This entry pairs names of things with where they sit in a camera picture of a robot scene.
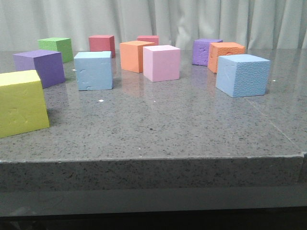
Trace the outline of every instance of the purple cube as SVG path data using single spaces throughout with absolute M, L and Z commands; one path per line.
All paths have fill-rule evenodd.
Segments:
M 43 88 L 65 81 L 61 52 L 39 49 L 13 54 L 13 58 L 16 71 L 35 69 Z
M 209 47 L 211 42 L 223 42 L 222 39 L 198 39 L 193 44 L 193 65 L 208 66 Z

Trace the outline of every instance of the foam block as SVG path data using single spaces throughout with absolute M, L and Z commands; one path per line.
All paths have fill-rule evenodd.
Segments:
M 43 88 L 65 81 L 62 55 L 58 51 L 34 50 L 13 54 L 17 71 L 36 69 Z
M 143 48 L 144 76 L 149 80 L 179 79 L 180 49 L 174 46 L 145 46 Z
M 131 41 L 120 43 L 121 68 L 136 73 L 143 72 L 144 46 L 154 46 L 154 42 Z
M 78 87 L 85 90 L 110 90 L 113 87 L 111 51 L 80 52 L 74 57 Z
M 67 37 L 51 37 L 38 40 L 40 49 L 59 51 L 62 53 L 63 62 L 72 61 L 71 39 Z
M 245 46 L 235 42 L 210 43 L 208 69 L 217 73 L 218 57 L 223 55 L 244 54 Z
M 0 138 L 49 127 L 35 70 L 0 74 Z
M 115 57 L 114 35 L 93 35 L 88 37 L 90 51 L 111 51 Z
M 192 64 L 199 66 L 208 65 L 209 47 L 211 42 L 223 42 L 222 39 L 198 39 L 193 43 Z
M 159 36 L 157 35 L 140 35 L 137 37 L 138 41 L 154 42 L 155 46 L 159 45 Z
M 216 87 L 231 97 L 264 95 L 270 64 L 249 54 L 219 56 Z

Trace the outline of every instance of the dark floor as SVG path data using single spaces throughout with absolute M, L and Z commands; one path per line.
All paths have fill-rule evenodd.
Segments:
M 307 230 L 307 207 L 0 218 L 0 230 Z

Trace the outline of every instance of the pink cube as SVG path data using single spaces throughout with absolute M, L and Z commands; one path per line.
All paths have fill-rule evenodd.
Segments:
M 144 46 L 143 72 L 152 82 L 179 79 L 180 49 L 169 45 Z
M 111 51 L 115 57 L 114 35 L 93 35 L 88 37 L 90 51 Z
M 137 38 L 138 41 L 154 42 L 155 46 L 159 45 L 159 36 L 157 35 L 140 35 Z

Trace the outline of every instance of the cube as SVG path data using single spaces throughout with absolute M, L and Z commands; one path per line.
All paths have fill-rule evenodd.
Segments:
M 93 35 L 88 37 L 90 51 L 111 51 L 115 57 L 114 35 Z
M 80 91 L 113 88 L 111 56 L 111 51 L 102 51 L 80 52 L 74 57 Z
M 193 43 L 192 64 L 199 66 L 208 65 L 209 47 L 211 42 L 223 42 L 222 39 L 198 39 Z
M 40 49 L 59 51 L 62 53 L 63 62 L 72 61 L 71 39 L 67 37 L 51 37 L 38 40 Z
M 144 76 L 152 82 L 179 79 L 180 49 L 174 46 L 143 48 Z
M 264 95 L 270 64 L 267 59 L 249 55 L 219 56 L 216 87 L 231 97 Z
M 235 42 L 210 43 L 208 69 L 217 73 L 218 57 L 223 55 L 244 54 L 245 46 Z
M 65 81 L 62 55 L 58 51 L 34 50 L 13 54 L 16 71 L 37 70 L 43 88 Z
M 35 70 L 0 74 L 0 138 L 49 127 L 42 83 Z
M 154 42 L 155 46 L 159 45 L 159 36 L 157 35 L 140 35 L 137 37 L 138 41 Z
M 154 42 L 130 41 L 120 43 L 121 68 L 136 73 L 143 72 L 144 46 L 154 46 Z

